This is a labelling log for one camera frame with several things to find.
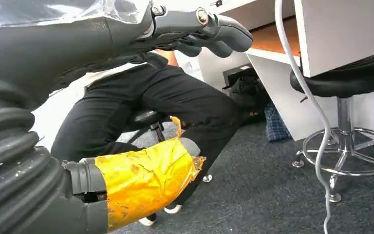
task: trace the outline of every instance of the yellow tape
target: yellow tape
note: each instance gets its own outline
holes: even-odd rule
[[[203,162],[203,157],[190,156],[178,138],[139,152],[96,157],[107,187],[109,231],[170,204]]]
[[[181,120],[175,116],[170,116],[171,121],[177,125],[177,136],[180,137],[183,130],[181,129]]]

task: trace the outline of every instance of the black chair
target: black chair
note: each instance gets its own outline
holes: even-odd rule
[[[171,122],[171,119],[163,114],[154,110],[140,110],[135,112],[127,122],[127,126],[124,128],[124,133],[138,131],[128,143],[133,143],[142,134],[147,132],[149,129],[154,133],[154,136],[158,142],[165,141],[166,138],[163,135],[163,122]],[[213,179],[213,176],[207,174],[203,177],[203,182],[208,183]]]
[[[324,152],[326,154],[339,154],[339,160],[335,166],[321,165],[321,169],[330,172],[331,202],[339,202],[340,194],[336,189],[338,176],[373,176],[374,170],[348,171],[343,170],[343,164],[352,157],[374,164],[374,158],[358,152],[364,148],[374,146],[374,131],[357,128],[353,125],[353,95],[367,94],[374,92],[374,55],[332,71],[305,78],[313,95],[319,97],[337,97],[337,118],[338,127],[332,128],[332,134],[328,140],[328,145],[337,144],[336,147],[328,146]],[[290,75],[292,87],[303,93],[301,86],[292,72]],[[313,133],[303,142],[302,150],[297,152],[297,158],[293,166],[300,168],[304,165],[302,156],[310,163],[314,164],[318,149],[308,149],[307,144],[314,137],[323,135],[324,131]],[[355,133],[372,136],[371,140],[364,143],[355,142]]]

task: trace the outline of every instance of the blue checkered fabric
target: blue checkered fabric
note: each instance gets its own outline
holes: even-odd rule
[[[264,114],[266,116],[266,136],[268,141],[292,138],[272,102],[265,107]]]

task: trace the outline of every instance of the white cable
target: white cable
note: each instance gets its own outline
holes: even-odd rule
[[[320,118],[323,122],[323,125],[325,126],[325,134],[322,139],[322,143],[320,144],[318,154],[316,156],[316,162],[315,162],[315,171],[316,171],[316,176],[318,177],[318,180],[323,184],[326,190],[326,218],[325,221],[323,222],[323,230],[325,234],[328,234],[327,230],[327,225],[330,220],[330,201],[329,201],[329,196],[330,196],[330,188],[329,185],[326,183],[326,181],[323,179],[322,174],[320,173],[320,161],[322,159],[323,151],[326,148],[326,141],[328,140],[330,136],[330,124],[329,120],[327,119],[325,113],[323,110],[320,108],[318,102],[316,101],[315,97],[313,96],[312,92],[310,91],[309,87],[307,86],[304,77],[296,64],[295,58],[293,57],[292,50],[290,48],[289,42],[287,40],[286,32],[284,30],[283,26],[283,18],[282,18],[282,0],[276,0],[275,2],[275,20],[276,20],[276,27],[279,33],[280,41],[283,45],[283,48],[286,52],[286,55],[290,59],[290,65],[292,66],[293,72],[296,75],[296,78],[299,81],[300,86],[302,87],[304,93],[306,94],[307,98],[309,101],[314,105],[315,109],[318,111],[318,114],[320,115]]]

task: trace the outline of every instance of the black pants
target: black pants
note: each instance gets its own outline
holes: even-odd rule
[[[206,157],[202,171],[176,199],[183,204],[206,175],[241,122],[238,106],[213,87],[181,68],[141,65],[94,82],[68,113],[51,149],[59,160],[117,154],[137,147],[116,142],[134,110],[149,108],[187,123],[182,135]]]

